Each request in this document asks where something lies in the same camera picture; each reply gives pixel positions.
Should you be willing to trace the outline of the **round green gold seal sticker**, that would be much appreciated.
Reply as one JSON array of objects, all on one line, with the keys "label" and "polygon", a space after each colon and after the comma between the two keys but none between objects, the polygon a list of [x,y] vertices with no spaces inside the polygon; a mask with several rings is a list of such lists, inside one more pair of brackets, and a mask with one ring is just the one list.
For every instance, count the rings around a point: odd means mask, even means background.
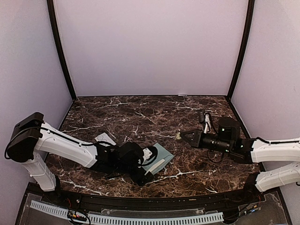
[{"label": "round green gold seal sticker", "polygon": [[181,135],[180,135],[180,132],[177,132],[176,135],[175,135],[175,139],[176,140],[181,140]]}]

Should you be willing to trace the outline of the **white letter sheet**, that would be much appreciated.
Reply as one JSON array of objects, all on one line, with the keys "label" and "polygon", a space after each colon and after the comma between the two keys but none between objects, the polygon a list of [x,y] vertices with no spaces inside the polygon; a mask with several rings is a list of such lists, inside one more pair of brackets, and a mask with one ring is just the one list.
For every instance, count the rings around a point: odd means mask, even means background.
[{"label": "white letter sheet", "polygon": [[161,159],[160,161],[156,162],[148,171],[149,172],[154,171],[156,168],[158,168],[164,162],[165,162],[165,160]]}]

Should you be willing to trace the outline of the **light blue paper envelope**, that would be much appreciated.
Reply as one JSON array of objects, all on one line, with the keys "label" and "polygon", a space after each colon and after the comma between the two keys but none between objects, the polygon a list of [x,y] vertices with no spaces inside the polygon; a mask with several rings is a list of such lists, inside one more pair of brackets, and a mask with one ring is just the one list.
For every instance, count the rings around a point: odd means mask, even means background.
[{"label": "light blue paper envelope", "polygon": [[159,143],[144,148],[143,152],[142,168],[153,175],[161,171],[174,158],[174,155]]}]

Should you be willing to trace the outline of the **white sticker seal sheet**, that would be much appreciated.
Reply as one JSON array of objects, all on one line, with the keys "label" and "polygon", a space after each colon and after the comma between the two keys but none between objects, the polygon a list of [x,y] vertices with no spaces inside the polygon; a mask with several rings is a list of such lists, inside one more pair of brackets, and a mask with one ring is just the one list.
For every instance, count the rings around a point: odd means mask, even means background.
[{"label": "white sticker seal sheet", "polygon": [[104,142],[110,143],[112,145],[116,145],[116,143],[114,142],[114,140],[112,138],[110,138],[107,133],[101,133],[101,134],[99,134],[97,137],[95,137],[95,140],[97,142],[104,141]]}]

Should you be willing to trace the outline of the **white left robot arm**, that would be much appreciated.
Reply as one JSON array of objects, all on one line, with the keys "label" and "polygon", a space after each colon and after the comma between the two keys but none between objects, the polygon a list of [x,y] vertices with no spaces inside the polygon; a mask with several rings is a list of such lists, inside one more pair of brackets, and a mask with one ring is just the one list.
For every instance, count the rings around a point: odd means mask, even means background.
[{"label": "white left robot arm", "polygon": [[69,159],[108,177],[114,173],[128,174],[139,186],[152,178],[152,172],[145,167],[156,160],[156,147],[142,148],[135,142],[121,146],[107,141],[84,142],[54,129],[43,118],[42,113],[35,112],[16,124],[4,157],[22,164],[55,204],[63,204],[66,193],[59,189],[59,178],[50,172],[40,151]]}]

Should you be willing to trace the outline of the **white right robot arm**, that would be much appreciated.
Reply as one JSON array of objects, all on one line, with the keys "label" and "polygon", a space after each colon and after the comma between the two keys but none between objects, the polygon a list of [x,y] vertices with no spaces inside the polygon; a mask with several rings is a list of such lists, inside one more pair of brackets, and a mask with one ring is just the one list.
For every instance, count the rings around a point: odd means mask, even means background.
[{"label": "white right robot arm", "polygon": [[176,138],[186,141],[191,147],[208,149],[227,154],[239,164],[253,164],[267,161],[289,161],[280,168],[256,172],[249,175],[239,199],[250,203],[257,192],[300,182],[300,140],[298,138],[267,141],[260,137],[240,137],[240,123],[230,117],[220,118],[217,134],[209,133],[210,122],[205,121],[204,131],[194,129],[178,132]]}]

